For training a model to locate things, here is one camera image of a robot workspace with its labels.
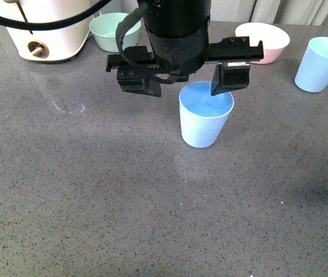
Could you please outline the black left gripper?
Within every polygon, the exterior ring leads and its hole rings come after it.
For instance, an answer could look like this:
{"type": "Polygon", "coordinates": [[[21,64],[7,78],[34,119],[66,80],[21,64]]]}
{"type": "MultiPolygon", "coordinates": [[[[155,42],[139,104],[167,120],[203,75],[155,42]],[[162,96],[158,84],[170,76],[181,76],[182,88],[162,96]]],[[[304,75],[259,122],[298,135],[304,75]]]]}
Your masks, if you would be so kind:
{"type": "Polygon", "coordinates": [[[249,63],[263,59],[263,42],[254,42],[249,36],[224,38],[216,43],[209,43],[208,34],[202,31],[177,39],[150,33],[149,38],[151,50],[146,46],[133,46],[107,56],[106,71],[118,69],[117,82],[124,92],[160,98],[160,84],[148,76],[168,74],[182,81],[204,64],[214,63],[217,66],[211,96],[216,96],[246,88],[249,63]]]}

